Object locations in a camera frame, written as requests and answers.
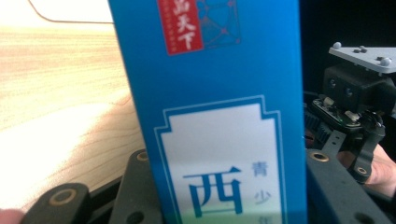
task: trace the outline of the blue box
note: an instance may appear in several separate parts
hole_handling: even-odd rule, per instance
[[[298,1],[109,3],[166,222],[305,223]]]

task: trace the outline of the white label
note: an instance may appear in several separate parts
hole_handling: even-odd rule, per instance
[[[161,133],[182,223],[282,223],[276,116],[261,104],[169,116]]]

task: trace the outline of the red logo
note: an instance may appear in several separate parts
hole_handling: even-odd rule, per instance
[[[158,0],[168,54],[203,49],[195,0]]]

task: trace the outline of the wood grain surface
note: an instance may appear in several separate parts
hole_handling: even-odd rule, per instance
[[[67,182],[97,189],[144,147],[112,24],[0,0],[0,208]]]

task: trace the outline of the blue geometric pattern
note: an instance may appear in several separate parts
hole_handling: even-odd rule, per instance
[[[205,49],[239,44],[236,0],[197,0]]]

